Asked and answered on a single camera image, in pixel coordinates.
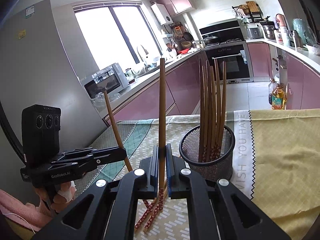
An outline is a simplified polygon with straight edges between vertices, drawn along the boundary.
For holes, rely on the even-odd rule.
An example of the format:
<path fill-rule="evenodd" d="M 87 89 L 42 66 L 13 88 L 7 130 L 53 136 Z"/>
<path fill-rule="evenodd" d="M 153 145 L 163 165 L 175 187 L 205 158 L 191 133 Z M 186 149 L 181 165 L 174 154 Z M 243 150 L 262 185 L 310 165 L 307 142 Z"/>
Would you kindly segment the person left hand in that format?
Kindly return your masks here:
<path fill-rule="evenodd" d="M 50 207 L 46 207 L 45 203 L 49 199 L 47 191 L 45 189 L 35 188 L 36 194 L 40 197 L 40 204 L 37 207 L 37 211 L 40 213 L 52 217 L 51 210 L 55 213 L 60 213 L 64 210 L 73 200 L 75 200 L 76 187 L 74 181 L 62 183 L 57 194 L 54 196 Z"/>

